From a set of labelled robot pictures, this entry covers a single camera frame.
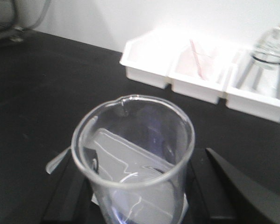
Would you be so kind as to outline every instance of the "white wall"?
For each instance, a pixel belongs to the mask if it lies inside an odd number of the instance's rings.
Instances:
[[[35,22],[44,0],[17,1],[22,25]],[[280,0],[52,0],[36,30],[122,52],[160,26],[252,45],[279,23]]]

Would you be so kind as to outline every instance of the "black countertop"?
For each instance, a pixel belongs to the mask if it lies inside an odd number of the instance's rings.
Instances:
[[[0,222],[47,178],[46,163],[70,145],[82,117],[128,94],[172,101],[192,120],[196,147],[280,195],[280,124],[129,80],[120,57],[38,32],[0,47]]]

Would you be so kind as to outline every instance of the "glass beaker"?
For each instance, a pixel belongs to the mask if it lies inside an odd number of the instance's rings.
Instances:
[[[72,155],[108,224],[176,224],[194,128],[171,102],[130,95],[99,105],[76,128]]]

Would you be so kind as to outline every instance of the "beaker rim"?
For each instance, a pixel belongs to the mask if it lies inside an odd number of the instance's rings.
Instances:
[[[169,171],[163,173],[162,175],[143,181],[143,182],[135,182],[135,183],[123,183],[123,182],[114,182],[110,180],[103,179],[101,176],[99,176],[96,172],[94,172],[92,169],[89,169],[86,167],[81,159],[78,156],[78,150],[79,150],[79,137],[83,131],[83,127],[89,121],[93,115],[100,110],[103,107],[110,106],[117,104],[118,102],[124,102],[125,100],[141,100],[141,101],[150,101],[158,104],[163,104],[164,106],[168,107],[169,109],[173,110],[182,120],[189,126],[191,130],[191,136],[188,137],[190,139],[189,144],[187,145],[187,149],[185,150],[185,153],[181,160],[174,165],[172,169]],[[151,185],[155,185],[161,182],[164,182],[168,179],[170,179],[172,176],[174,176],[176,173],[178,173],[184,165],[187,164],[189,159],[191,158],[191,155],[194,150],[194,144],[195,144],[195,132],[194,132],[194,127],[193,124],[190,120],[190,118],[175,104],[172,102],[165,100],[163,98],[158,98],[154,96],[147,96],[147,95],[127,95],[120,97],[116,100],[111,100],[105,103],[102,103],[92,109],[79,123],[79,125],[76,127],[73,137],[72,137],[72,143],[71,143],[71,152],[72,152],[72,157],[77,165],[77,167],[80,169],[80,171],[91,181],[94,182],[95,184],[98,184],[103,187],[108,187],[108,188],[117,188],[117,189],[138,189],[138,188],[144,188],[148,187]]]

